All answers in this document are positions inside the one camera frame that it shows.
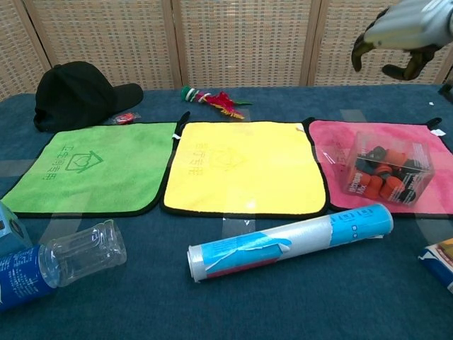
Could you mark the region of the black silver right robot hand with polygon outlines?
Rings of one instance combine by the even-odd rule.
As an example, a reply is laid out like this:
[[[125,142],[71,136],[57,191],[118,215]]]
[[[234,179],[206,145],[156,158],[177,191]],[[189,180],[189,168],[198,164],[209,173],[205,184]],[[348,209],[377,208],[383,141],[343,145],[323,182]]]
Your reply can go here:
[[[402,50],[411,58],[405,67],[386,64],[382,72],[392,79],[419,77],[435,53],[452,42],[452,2],[400,1],[383,10],[354,42],[352,67],[362,69],[362,56],[372,50]]]

